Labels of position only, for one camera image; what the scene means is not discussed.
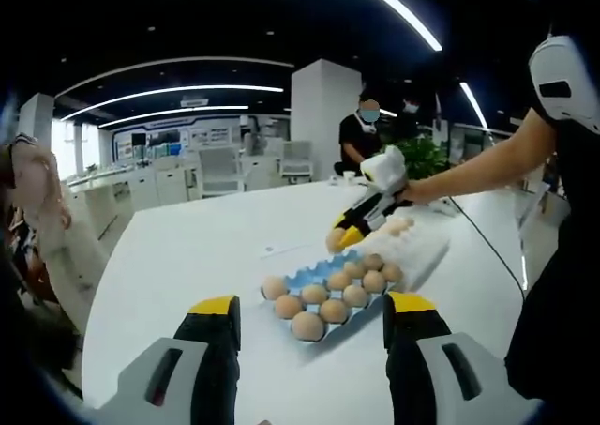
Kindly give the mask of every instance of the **cable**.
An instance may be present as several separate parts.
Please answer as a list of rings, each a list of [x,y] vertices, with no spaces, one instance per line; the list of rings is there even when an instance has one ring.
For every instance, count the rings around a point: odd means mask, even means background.
[[[462,207],[460,207],[460,205],[458,205],[457,201],[452,197],[448,197],[448,198],[454,204],[454,206],[457,207],[457,209],[460,211],[460,213],[463,216],[465,216],[465,218],[471,223],[471,225],[473,226],[475,231],[477,231],[477,233],[479,233],[479,235],[486,241],[487,245],[491,248],[491,250],[494,253],[496,253],[496,256],[498,256],[498,259],[500,259],[500,262],[502,263],[502,265],[504,267],[506,267],[508,274],[511,276],[513,281],[517,284],[518,292],[521,294],[521,299],[523,300],[523,303],[524,303],[525,302],[525,293],[523,292],[523,289],[521,289],[521,284],[520,284],[520,282],[518,282],[517,277],[515,276],[515,273],[510,269],[510,267],[508,266],[506,261],[504,261],[504,258],[501,257],[501,255],[498,253],[498,251],[495,249],[495,247],[493,245],[491,245],[491,242],[489,242],[488,238],[482,233],[482,231],[475,224],[475,222],[471,219],[471,217],[469,217],[469,215],[462,209]]]

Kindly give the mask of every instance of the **black ceiling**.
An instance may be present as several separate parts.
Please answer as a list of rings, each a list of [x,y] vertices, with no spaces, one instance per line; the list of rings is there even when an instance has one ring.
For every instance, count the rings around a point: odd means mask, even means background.
[[[194,61],[120,72],[66,94],[70,107],[164,87],[231,83],[282,87],[278,93],[205,92],[210,104],[242,102],[252,112],[280,114],[290,105],[291,74],[316,59],[360,70],[384,109],[403,96],[442,93],[445,113],[478,122],[458,89],[466,80],[488,123],[509,128],[510,113],[527,105],[527,60],[548,31],[533,0],[400,0],[431,30],[433,52],[381,0],[25,0],[3,4],[6,92],[20,101],[36,92],[57,95],[83,80],[148,61],[190,56],[235,56],[289,63],[294,68],[242,61]],[[179,107],[182,94],[105,106],[108,117]]]

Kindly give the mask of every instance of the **green plant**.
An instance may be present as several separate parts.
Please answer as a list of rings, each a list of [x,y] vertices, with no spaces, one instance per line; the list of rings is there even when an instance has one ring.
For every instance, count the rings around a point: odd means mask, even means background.
[[[410,179],[423,179],[438,174],[446,168],[447,158],[430,137],[416,137],[392,143],[406,160]]]

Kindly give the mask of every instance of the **blue egg tray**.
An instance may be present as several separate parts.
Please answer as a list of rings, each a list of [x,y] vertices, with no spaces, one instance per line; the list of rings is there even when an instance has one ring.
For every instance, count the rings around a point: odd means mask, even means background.
[[[285,276],[283,280],[289,289],[289,295],[297,296],[300,298],[300,294],[302,289],[311,284],[321,284],[327,289],[327,280],[329,277],[342,270],[344,267],[344,263],[346,262],[358,262],[362,259],[362,255],[358,253],[356,250],[350,250],[346,253],[337,254],[330,260],[319,261],[313,268],[304,267],[296,271],[293,276]],[[362,280],[352,280],[353,284],[362,285]],[[357,315],[363,313],[367,308],[372,306],[376,300],[381,297],[385,292],[387,292],[391,287],[393,287],[395,283],[388,282],[385,287],[385,291],[381,294],[368,294],[367,305],[364,308],[348,308],[348,319],[343,324],[326,324],[325,323],[325,332],[322,338],[317,342],[322,342],[327,336],[329,336],[332,332],[336,331],[338,328],[346,326],[352,319],[354,319]],[[342,291],[331,291],[327,289],[327,293],[329,298],[336,298],[342,300]],[[320,305],[308,305],[305,304],[305,311],[314,312],[319,315],[319,307]],[[280,319],[287,328],[292,331],[292,320],[291,319]],[[299,341],[305,344],[314,344],[317,342],[304,342]]]

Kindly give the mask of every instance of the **cup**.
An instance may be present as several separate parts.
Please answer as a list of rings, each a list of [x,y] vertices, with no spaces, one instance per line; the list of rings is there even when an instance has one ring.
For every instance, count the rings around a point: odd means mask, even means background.
[[[352,186],[354,184],[354,179],[356,178],[356,173],[352,170],[344,171],[344,182],[346,186]]]

